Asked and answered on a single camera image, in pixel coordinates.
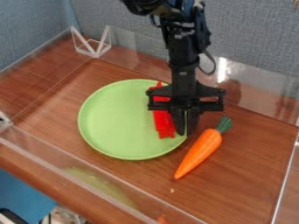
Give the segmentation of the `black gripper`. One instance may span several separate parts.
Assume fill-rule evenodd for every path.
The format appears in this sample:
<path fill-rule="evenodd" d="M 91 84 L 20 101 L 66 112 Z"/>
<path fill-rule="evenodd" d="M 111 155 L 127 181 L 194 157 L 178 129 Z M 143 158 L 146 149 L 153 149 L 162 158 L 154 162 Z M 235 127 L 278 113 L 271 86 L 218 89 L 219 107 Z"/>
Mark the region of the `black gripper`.
<path fill-rule="evenodd" d="M 187 111 L 187 135 L 190 136 L 198 128 L 201 113 L 225 110 L 226 90 L 199 83 L 195 73 L 198 63 L 189 66 L 174 64 L 169 66 L 173 70 L 173 83 L 146 91 L 149 109 L 171 111 L 174 127 L 181 136 L 185 135 L 185 111 Z"/>

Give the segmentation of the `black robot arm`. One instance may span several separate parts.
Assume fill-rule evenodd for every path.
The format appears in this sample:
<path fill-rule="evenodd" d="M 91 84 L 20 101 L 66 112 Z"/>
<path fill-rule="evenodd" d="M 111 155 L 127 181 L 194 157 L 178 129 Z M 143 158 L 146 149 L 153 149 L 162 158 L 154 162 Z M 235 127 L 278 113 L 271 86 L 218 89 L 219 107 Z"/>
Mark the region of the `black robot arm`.
<path fill-rule="evenodd" d="M 191 135 L 201 114 L 225 109 L 226 90 L 203 85 L 197 79 L 202 69 L 201 55 L 211 45 L 202 0 L 121 0 L 129 11 L 149 16 L 153 26 L 162 29 L 169 50 L 173 83 L 146 92 L 149 108 L 171 114 L 179 135 Z"/>

